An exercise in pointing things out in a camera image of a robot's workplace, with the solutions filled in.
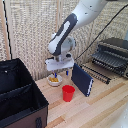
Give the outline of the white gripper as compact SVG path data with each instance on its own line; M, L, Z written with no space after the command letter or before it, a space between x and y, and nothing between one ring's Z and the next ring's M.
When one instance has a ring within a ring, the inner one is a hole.
M70 68L74 65L73 58L65 59L64 61L56 61L55 59L47 59L45 61L48 71ZM66 70L66 75L69 75L70 70Z

